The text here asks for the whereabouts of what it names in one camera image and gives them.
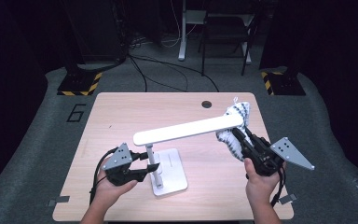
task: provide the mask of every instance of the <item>desk lamp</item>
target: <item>desk lamp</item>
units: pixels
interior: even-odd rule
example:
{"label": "desk lamp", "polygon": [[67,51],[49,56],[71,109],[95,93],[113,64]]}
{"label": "desk lamp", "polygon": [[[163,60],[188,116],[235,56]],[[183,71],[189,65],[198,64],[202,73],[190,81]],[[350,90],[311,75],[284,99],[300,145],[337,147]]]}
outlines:
{"label": "desk lamp", "polygon": [[153,153],[153,144],[216,132],[219,141],[227,144],[231,154],[243,161],[245,154],[254,161],[260,175],[280,172],[284,161],[290,161],[303,168],[315,167],[296,149],[287,137],[275,144],[252,134],[246,126],[249,121],[249,103],[237,103],[227,109],[225,116],[203,119],[154,130],[138,132],[133,136],[137,147],[145,146],[150,165],[159,163],[151,175],[153,192],[156,196],[187,188],[185,172],[176,148]]}

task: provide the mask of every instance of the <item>yellow and black hazard tape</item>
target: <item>yellow and black hazard tape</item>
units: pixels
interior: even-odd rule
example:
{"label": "yellow and black hazard tape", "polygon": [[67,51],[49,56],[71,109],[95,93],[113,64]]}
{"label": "yellow and black hazard tape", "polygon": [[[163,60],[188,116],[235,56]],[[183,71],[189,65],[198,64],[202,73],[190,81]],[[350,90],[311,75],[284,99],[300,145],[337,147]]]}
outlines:
{"label": "yellow and black hazard tape", "polygon": [[261,77],[264,80],[264,85],[266,85],[268,95],[274,95],[274,90],[272,89],[271,83],[269,82],[269,74],[282,75],[282,73],[281,72],[273,72],[273,73],[262,72],[261,73]]}
{"label": "yellow and black hazard tape", "polygon": [[57,95],[92,95],[95,89],[97,89],[98,82],[100,81],[102,75],[102,73],[99,73],[95,76],[88,91],[58,91]]}

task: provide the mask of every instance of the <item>white lamp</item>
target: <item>white lamp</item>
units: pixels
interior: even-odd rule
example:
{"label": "white lamp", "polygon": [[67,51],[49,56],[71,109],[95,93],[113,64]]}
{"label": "white lamp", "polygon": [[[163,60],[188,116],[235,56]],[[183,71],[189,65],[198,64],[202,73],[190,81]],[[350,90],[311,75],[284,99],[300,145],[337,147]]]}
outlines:
{"label": "white lamp", "polygon": [[187,180],[178,150],[170,148],[153,153],[153,144],[230,129],[243,123],[241,115],[232,114],[136,133],[133,143],[146,147],[150,164],[159,162],[158,169],[151,175],[154,194],[161,196],[186,189]]}

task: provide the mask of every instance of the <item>metal bracket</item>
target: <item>metal bracket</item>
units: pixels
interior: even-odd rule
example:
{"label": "metal bracket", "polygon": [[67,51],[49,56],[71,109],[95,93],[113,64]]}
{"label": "metal bracket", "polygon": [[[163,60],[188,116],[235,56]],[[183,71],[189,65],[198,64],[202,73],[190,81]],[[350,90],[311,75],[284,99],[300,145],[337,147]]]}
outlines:
{"label": "metal bracket", "polygon": [[283,160],[289,161],[295,165],[301,166],[303,168],[314,170],[315,166],[312,165],[298,149],[289,141],[289,138],[284,137],[278,142],[272,144],[269,147],[273,150],[278,156]]}
{"label": "metal bracket", "polygon": [[132,156],[127,144],[123,143],[106,162],[103,169],[108,170],[128,163],[132,163]]}
{"label": "metal bracket", "polygon": [[293,201],[297,200],[297,196],[295,194],[286,195],[279,199],[280,204],[292,203]]}
{"label": "metal bracket", "polygon": [[67,203],[69,202],[69,196],[59,196],[55,199],[50,199],[46,204],[47,207],[55,206],[57,203]]}

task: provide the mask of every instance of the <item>wooden table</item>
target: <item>wooden table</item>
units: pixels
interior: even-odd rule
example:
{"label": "wooden table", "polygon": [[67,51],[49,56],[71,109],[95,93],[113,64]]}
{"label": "wooden table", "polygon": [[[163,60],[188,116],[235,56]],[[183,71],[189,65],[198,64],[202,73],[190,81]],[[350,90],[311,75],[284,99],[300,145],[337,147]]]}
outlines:
{"label": "wooden table", "polygon": [[[238,102],[251,106],[249,129],[269,140],[255,97],[251,93],[100,93],[89,115],[74,160],[62,188],[68,203],[57,203],[56,221],[78,221],[89,207],[92,178],[96,165],[109,149],[127,143],[134,152],[132,138],[140,131],[190,121],[223,116],[227,107]],[[201,103],[209,101],[212,107]],[[177,139],[153,145],[154,151],[177,148],[188,187],[173,194],[153,194],[150,175],[144,182],[120,197],[105,216],[106,221],[191,221],[253,219],[245,186],[243,163],[231,156],[214,133]],[[147,161],[135,161],[131,169],[145,168]],[[282,196],[287,194],[283,188]],[[292,205],[276,204],[281,219],[290,219]]]}

